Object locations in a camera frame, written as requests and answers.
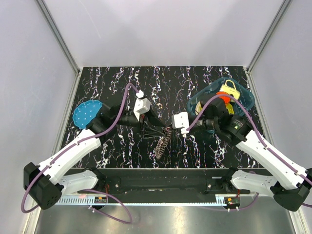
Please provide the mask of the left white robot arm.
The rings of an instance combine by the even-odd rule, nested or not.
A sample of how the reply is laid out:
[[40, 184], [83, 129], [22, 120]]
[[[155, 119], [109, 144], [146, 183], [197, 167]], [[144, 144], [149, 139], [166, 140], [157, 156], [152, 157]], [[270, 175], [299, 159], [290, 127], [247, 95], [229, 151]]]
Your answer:
[[124, 104], [110, 107], [100, 101], [87, 101], [75, 109], [73, 121], [81, 130], [76, 138], [49, 159], [38, 165], [30, 162], [24, 167], [23, 213], [38, 207], [49, 209], [63, 196], [82, 190], [102, 192], [106, 177], [99, 170], [89, 168], [72, 175], [67, 175], [67, 172], [109, 140], [118, 125], [138, 128], [143, 138], [162, 137], [166, 127], [145, 100], [137, 101], [130, 111], [124, 109]]

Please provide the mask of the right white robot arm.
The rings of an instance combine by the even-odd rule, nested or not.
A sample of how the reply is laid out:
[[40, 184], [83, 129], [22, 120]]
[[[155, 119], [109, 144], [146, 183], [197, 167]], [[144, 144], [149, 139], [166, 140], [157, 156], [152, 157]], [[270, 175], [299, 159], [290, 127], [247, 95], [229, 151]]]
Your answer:
[[172, 116], [172, 127], [181, 134], [214, 130], [226, 143], [235, 146], [259, 162], [270, 176], [230, 168], [220, 179], [219, 187], [226, 193], [248, 190], [272, 197], [283, 208], [295, 212], [305, 202], [312, 188], [312, 171], [306, 169], [274, 148], [258, 131], [249, 114], [230, 114], [224, 97], [213, 95], [197, 115], [181, 112]]

